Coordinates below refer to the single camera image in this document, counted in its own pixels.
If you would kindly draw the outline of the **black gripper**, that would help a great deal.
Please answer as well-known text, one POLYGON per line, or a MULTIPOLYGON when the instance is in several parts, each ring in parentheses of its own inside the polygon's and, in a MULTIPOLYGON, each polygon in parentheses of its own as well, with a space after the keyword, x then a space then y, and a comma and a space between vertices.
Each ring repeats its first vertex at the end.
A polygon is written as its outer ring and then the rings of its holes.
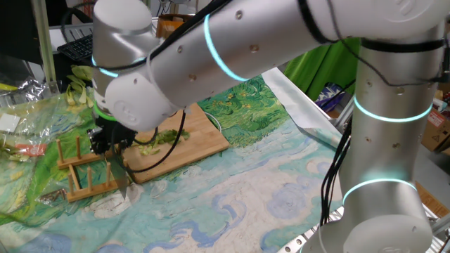
POLYGON ((88 129, 90 151, 96 155, 104 155, 109 151, 111 143, 117 144, 117 152, 123 152, 134 140, 137 132, 127 128, 117 121, 98 117, 95 119, 96 128, 88 129))

